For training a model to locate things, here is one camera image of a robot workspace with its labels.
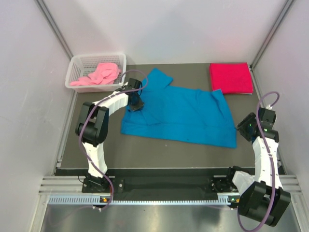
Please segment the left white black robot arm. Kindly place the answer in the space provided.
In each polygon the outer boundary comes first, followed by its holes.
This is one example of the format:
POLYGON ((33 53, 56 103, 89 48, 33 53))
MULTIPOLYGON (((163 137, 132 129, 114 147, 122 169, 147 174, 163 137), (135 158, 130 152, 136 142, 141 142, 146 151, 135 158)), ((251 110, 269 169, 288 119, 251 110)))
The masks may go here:
POLYGON ((83 180, 83 193, 103 193, 112 190, 111 180, 104 156, 104 141, 108 134, 109 117, 121 108, 129 107, 131 111, 141 110, 142 82, 130 78, 127 83, 111 95, 96 102, 85 102, 82 105, 76 135, 79 145, 86 154, 88 173, 83 180))

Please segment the blue t shirt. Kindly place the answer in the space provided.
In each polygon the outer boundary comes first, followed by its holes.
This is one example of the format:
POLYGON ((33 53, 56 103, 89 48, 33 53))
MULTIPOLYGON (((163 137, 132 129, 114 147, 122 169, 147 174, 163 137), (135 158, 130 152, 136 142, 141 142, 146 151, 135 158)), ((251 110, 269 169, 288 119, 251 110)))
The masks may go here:
POLYGON ((143 80, 144 107, 125 109, 120 132, 146 138, 227 148, 237 147, 235 124, 221 90, 174 87, 154 68, 143 80))

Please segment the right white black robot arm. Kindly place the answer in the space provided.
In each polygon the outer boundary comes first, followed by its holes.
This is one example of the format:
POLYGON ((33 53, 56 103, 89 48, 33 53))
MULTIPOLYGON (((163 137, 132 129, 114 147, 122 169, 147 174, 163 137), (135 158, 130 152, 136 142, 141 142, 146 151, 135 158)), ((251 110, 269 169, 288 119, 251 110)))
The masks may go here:
POLYGON ((273 129, 276 113, 271 106, 260 107, 258 113, 249 113, 238 125, 237 131, 252 144, 254 174, 238 166, 228 168, 227 175, 214 177, 211 189, 217 193, 238 192, 231 197, 238 214, 274 227, 291 202, 291 194, 284 191, 277 165, 279 133, 273 129))

